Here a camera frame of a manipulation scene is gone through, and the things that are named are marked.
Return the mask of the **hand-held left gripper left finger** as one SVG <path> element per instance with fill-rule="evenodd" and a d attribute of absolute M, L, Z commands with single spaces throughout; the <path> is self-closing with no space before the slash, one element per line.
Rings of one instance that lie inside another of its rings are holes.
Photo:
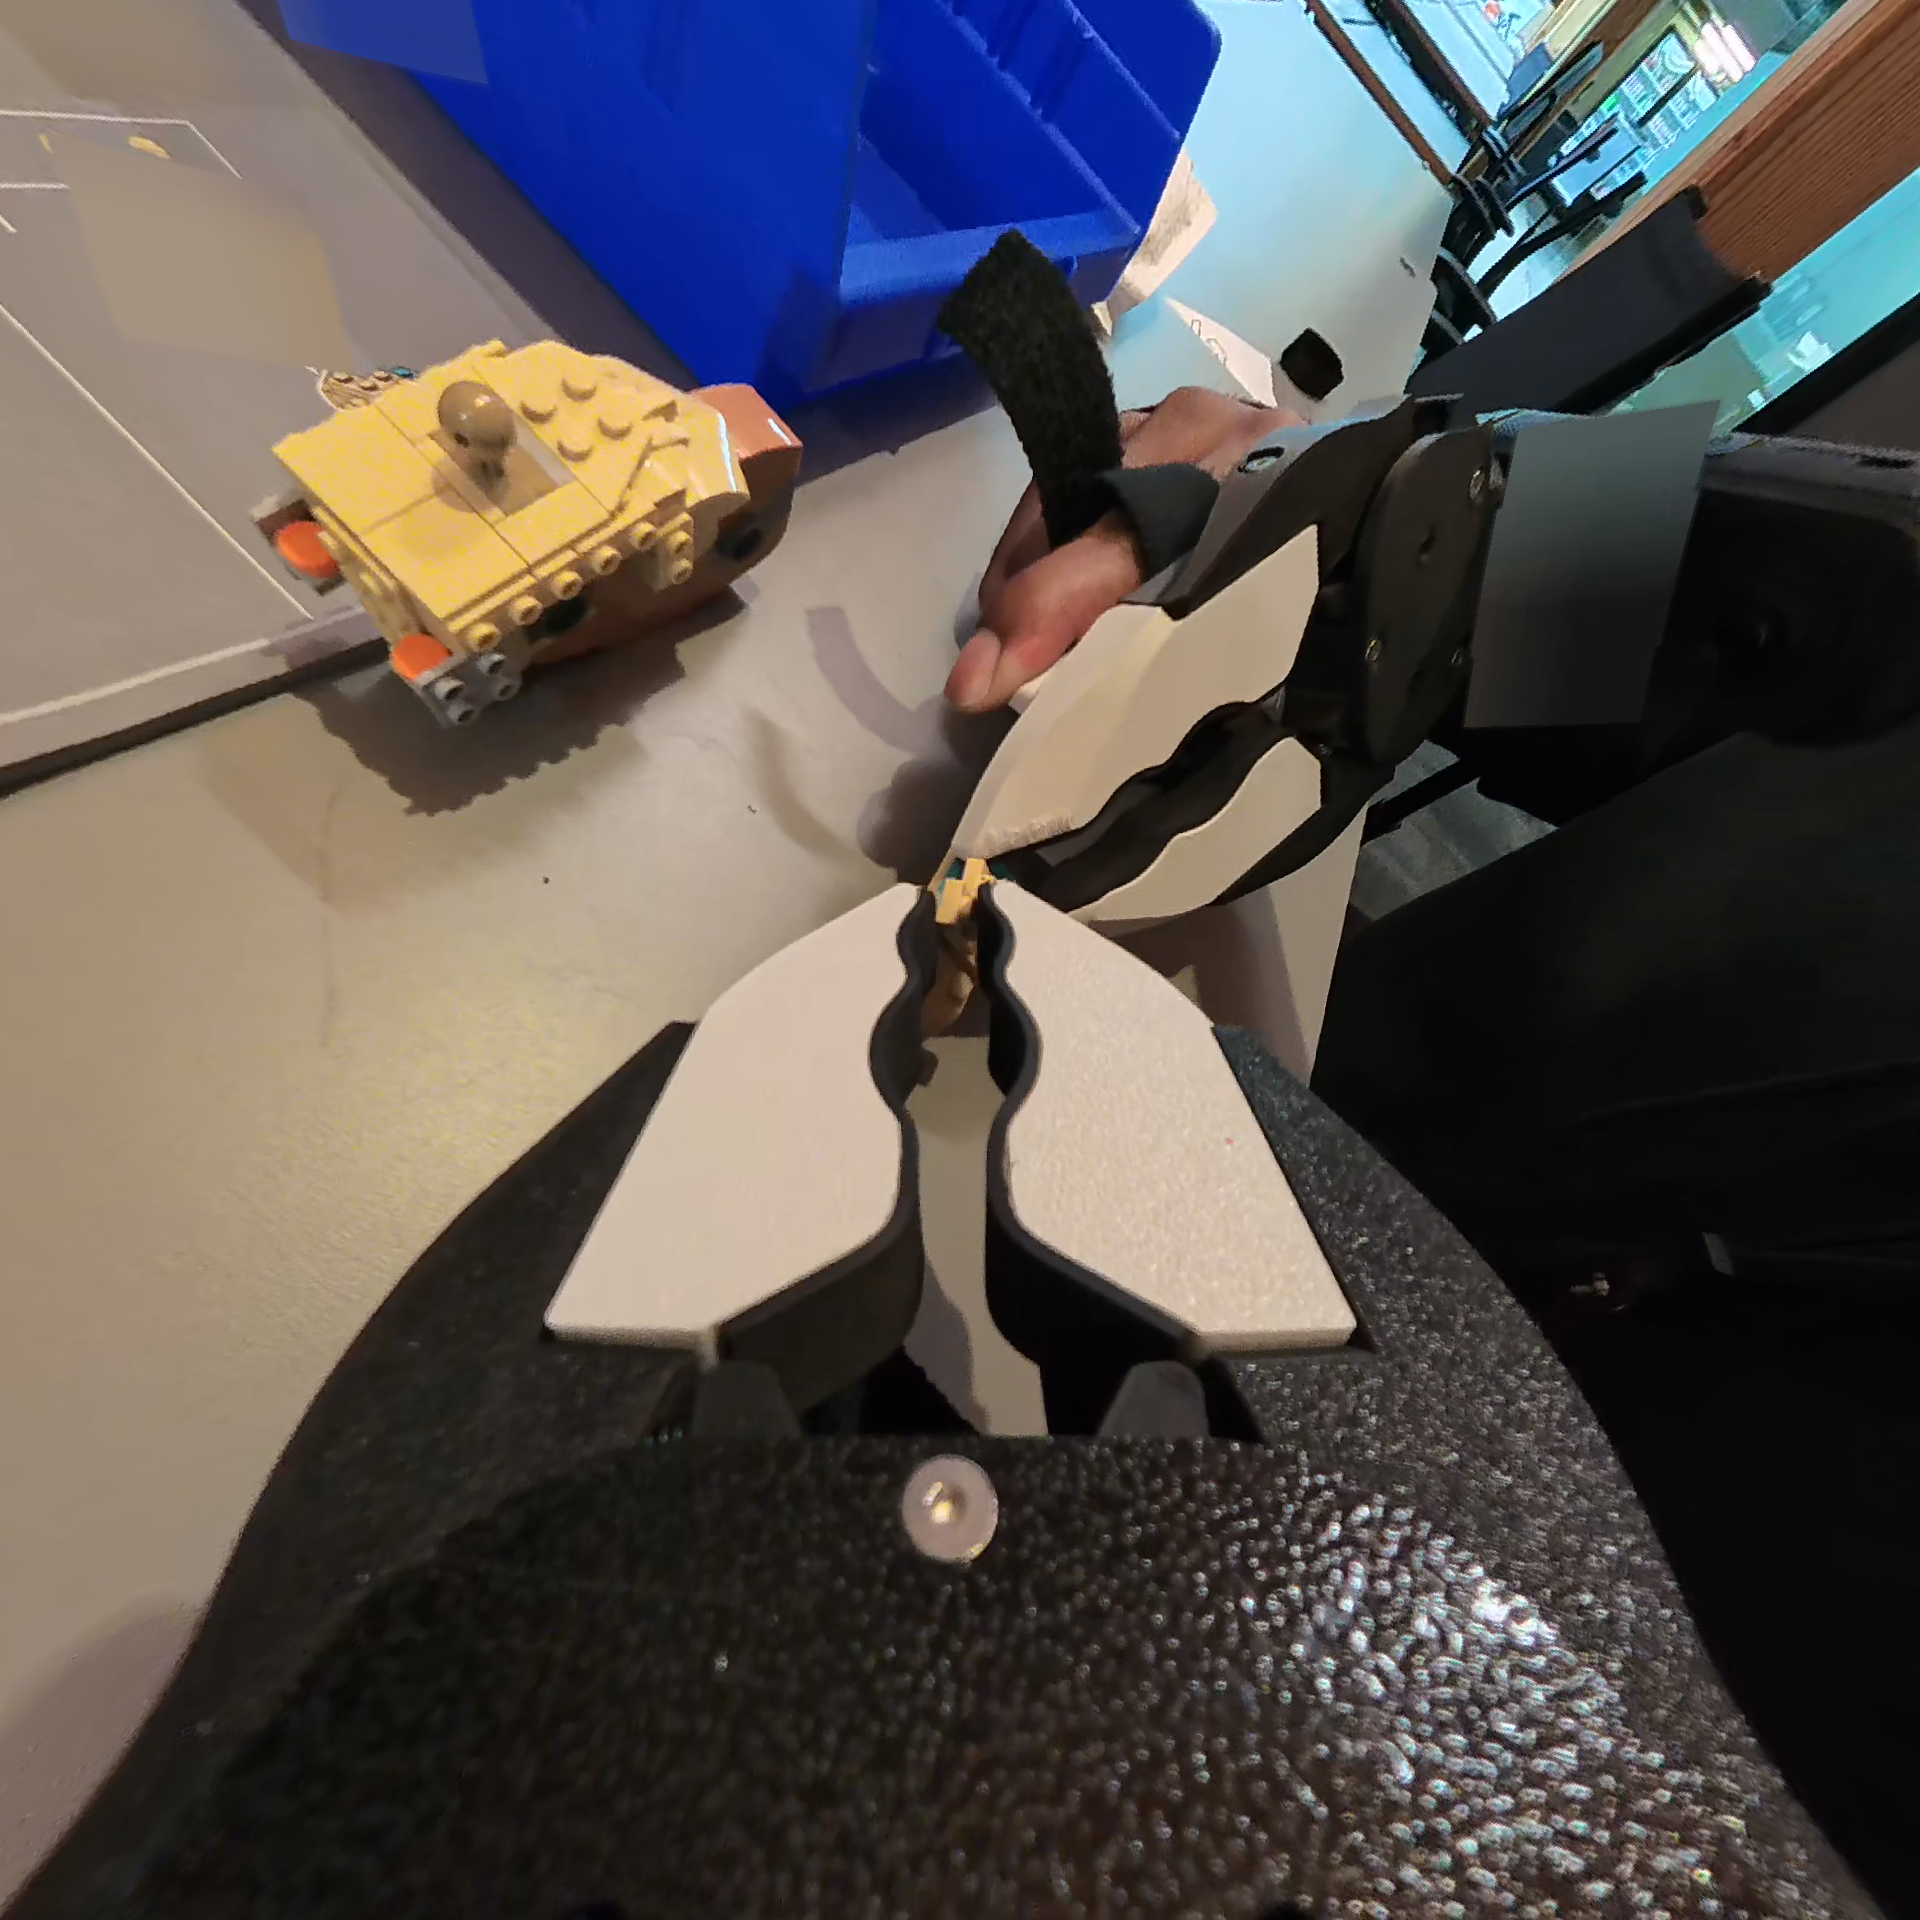
<path fill-rule="evenodd" d="M 894 1356 L 923 1289 L 923 892 L 782 948 L 696 1025 L 544 1326 L 755 1365 L 797 1414 Z"/>

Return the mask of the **wooden counter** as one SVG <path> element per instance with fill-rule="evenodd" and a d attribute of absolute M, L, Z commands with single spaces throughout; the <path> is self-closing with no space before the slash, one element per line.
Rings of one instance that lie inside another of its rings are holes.
<path fill-rule="evenodd" d="M 1917 7 L 1848 2 L 1768 74 L 1657 153 L 1662 171 L 1576 265 L 1693 195 L 1697 234 L 1742 278 L 1773 280 L 1917 167 Z"/>

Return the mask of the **white paper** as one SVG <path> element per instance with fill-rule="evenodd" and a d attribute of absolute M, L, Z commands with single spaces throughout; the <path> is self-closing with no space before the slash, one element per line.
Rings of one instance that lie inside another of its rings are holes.
<path fill-rule="evenodd" d="M 1226 218 L 1179 153 L 1137 250 L 1095 306 L 1124 404 L 1198 386 L 1278 400 L 1284 296 L 1260 233 Z"/>

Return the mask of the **person's right hand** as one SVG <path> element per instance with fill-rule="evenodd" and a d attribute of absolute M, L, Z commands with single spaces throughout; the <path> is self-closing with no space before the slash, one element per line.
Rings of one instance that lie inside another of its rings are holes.
<path fill-rule="evenodd" d="M 1278 404 L 1177 389 L 1118 417 L 1122 465 L 1185 465 L 1226 477 L 1263 437 L 1301 425 L 1301 415 Z M 1112 512 L 1051 549 L 1037 490 L 1025 488 L 977 580 L 974 633 L 948 674 L 948 704 L 972 715 L 1004 709 L 1142 580 L 1126 517 Z"/>

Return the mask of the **black chair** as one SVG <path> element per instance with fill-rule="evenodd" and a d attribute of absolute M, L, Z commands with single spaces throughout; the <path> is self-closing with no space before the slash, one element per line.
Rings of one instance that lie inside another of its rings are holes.
<path fill-rule="evenodd" d="M 1493 310 L 1477 292 L 1472 262 L 1492 238 L 1513 234 L 1513 209 L 1560 171 L 1554 154 L 1576 126 L 1571 106 L 1606 59 L 1606 41 L 1590 37 L 1560 59 L 1539 47 L 1513 69 L 1498 112 L 1451 178 L 1451 206 L 1430 273 L 1433 306 L 1422 337 L 1427 356 L 1492 325 Z"/>

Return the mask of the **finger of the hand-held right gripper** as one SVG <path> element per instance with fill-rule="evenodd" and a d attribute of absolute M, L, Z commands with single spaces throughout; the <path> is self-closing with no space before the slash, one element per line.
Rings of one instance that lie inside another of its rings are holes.
<path fill-rule="evenodd" d="M 1182 619 L 1122 605 L 1035 682 L 979 777 L 953 858 L 1012 860 L 1084 830 L 1129 781 L 1174 760 L 1216 713 L 1261 718 L 1321 588 L 1308 526 Z"/>
<path fill-rule="evenodd" d="M 1091 826 L 1034 849 L 1029 891 L 1106 933 L 1174 922 L 1299 870 L 1371 798 L 1369 762 L 1247 735 L 1182 775 L 1131 781 Z"/>

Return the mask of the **grey mat with white lines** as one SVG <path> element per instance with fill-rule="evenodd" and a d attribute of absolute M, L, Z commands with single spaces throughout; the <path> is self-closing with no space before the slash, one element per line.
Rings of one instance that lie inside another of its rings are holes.
<path fill-rule="evenodd" d="M 324 245 L 345 369 L 615 312 L 423 87 L 298 43 L 275 4 L 4 4 L 4 793 L 367 657 L 253 525 L 317 372 L 128 339 L 55 150 L 286 197 Z"/>

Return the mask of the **small tan toy figure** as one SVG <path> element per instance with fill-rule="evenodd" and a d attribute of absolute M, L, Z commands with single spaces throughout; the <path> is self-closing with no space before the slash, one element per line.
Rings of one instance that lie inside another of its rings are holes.
<path fill-rule="evenodd" d="M 994 883 L 984 858 L 953 858 L 930 886 L 931 924 L 938 937 L 931 987 L 922 1008 L 922 1039 L 952 1032 L 979 979 L 976 907 Z"/>

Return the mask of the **blue plastic bin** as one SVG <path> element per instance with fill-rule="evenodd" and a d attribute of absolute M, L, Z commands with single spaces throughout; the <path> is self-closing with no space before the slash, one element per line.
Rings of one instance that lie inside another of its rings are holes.
<path fill-rule="evenodd" d="M 281 4 L 411 74 L 699 383 L 777 406 L 950 352 L 1008 233 L 1104 300 L 1216 70 L 1187 2 Z"/>

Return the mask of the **light grey desk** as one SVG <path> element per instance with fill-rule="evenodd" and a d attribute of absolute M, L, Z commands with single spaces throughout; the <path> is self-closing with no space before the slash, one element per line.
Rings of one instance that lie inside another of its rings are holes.
<path fill-rule="evenodd" d="M 943 684 L 1028 465 L 960 356 L 782 415 L 773 554 L 489 720 L 313 674 L 4 790 L 5 1889 L 443 1227 L 948 847 L 1004 716 Z"/>

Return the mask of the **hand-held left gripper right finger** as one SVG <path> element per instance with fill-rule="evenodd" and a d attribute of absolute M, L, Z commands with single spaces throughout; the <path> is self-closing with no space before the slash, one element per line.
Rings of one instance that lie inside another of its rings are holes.
<path fill-rule="evenodd" d="M 1129 1370 L 1347 1349 L 1359 1319 L 1211 1023 L 1159 972 L 1009 880 L 976 900 L 987 1068 L 984 1289 L 1091 1436 Z"/>

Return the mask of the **tan brick toy ship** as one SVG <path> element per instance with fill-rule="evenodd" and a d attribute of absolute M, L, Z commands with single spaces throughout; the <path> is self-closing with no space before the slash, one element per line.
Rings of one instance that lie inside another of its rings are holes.
<path fill-rule="evenodd" d="M 779 547 L 803 467 L 754 386 L 679 390 L 558 341 L 317 390 L 253 526 L 304 588 L 355 601 L 447 728 L 720 601 Z"/>

